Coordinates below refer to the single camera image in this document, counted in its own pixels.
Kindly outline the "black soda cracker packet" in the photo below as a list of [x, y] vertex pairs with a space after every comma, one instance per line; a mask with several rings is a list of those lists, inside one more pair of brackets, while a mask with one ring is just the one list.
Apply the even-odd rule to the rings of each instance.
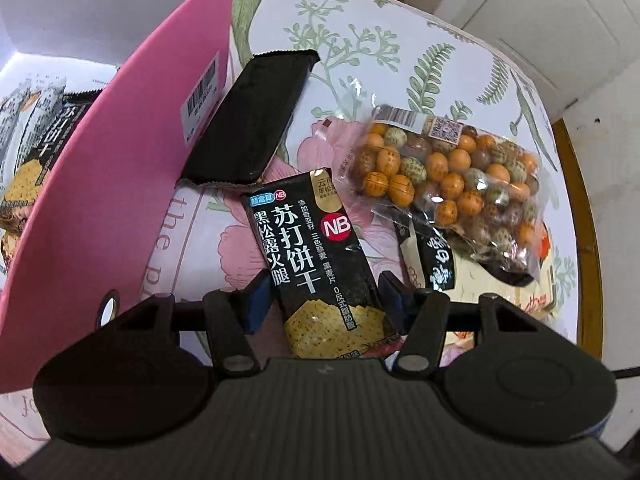
[[292, 355], [353, 359], [397, 338], [329, 168], [242, 195]]

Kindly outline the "clear bag coated peanuts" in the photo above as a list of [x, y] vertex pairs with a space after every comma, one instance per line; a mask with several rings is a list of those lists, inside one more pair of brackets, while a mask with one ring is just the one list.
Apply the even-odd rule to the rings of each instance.
[[538, 278], [547, 253], [539, 164], [518, 144], [449, 117], [375, 107], [347, 182], [395, 226], [438, 234], [507, 276]]

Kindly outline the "plain black snack packet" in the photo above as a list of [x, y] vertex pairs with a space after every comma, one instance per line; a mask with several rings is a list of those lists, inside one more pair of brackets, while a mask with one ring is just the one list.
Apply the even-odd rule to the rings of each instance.
[[258, 185], [319, 61], [315, 50], [255, 55], [194, 145], [180, 179], [223, 188]]

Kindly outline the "white snack packet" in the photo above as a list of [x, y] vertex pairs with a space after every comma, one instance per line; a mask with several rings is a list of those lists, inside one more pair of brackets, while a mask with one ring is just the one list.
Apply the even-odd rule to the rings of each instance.
[[23, 80], [1, 104], [1, 193], [62, 107], [65, 77]]

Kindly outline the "cream orange snack packet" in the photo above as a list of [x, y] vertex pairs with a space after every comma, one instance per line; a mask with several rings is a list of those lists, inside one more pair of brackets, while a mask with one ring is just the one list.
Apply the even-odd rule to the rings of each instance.
[[538, 320], [555, 309], [553, 247], [547, 232], [540, 242], [539, 273], [531, 276], [510, 273], [496, 262], [474, 260], [466, 240], [436, 230], [414, 214], [394, 208], [392, 220], [408, 288], [442, 290], [451, 299], [465, 302], [494, 292]]

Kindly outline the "pink storage box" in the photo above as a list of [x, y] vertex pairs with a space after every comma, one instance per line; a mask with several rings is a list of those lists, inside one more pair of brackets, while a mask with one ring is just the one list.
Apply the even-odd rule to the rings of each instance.
[[1, 294], [1, 388], [29, 388], [139, 296], [178, 177], [227, 79], [231, 0], [1, 0], [17, 50], [113, 64], [29, 215]]

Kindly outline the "floral bed sheet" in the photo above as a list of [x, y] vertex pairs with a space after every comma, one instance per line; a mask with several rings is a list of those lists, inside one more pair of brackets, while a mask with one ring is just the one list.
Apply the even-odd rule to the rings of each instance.
[[[575, 339], [574, 222], [535, 86], [480, 40], [393, 0], [231, 0], [227, 79], [215, 107], [253, 55], [304, 49], [317, 51], [320, 61], [266, 179], [320, 167], [341, 169], [374, 104], [460, 119], [513, 140], [538, 158], [544, 222], [553, 247], [552, 324]], [[101, 93], [116, 73], [113, 64], [19, 51], [4, 38], [1, 22], [4, 100], [27, 78], [65, 77], [69, 92]], [[213, 289], [243, 288], [264, 265], [238, 198], [213, 185], [181, 184], [179, 178], [131, 306], [158, 292], [198, 300]], [[2, 457], [24, 462], [48, 437], [32, 386], [13, 392], [1, 388]]]

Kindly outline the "white wardrobe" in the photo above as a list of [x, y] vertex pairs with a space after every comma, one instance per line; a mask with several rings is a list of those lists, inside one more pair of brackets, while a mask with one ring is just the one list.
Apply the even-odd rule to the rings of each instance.
[[639, 56], [639, 0], [406, 0], [503, 52], [551, 119]]

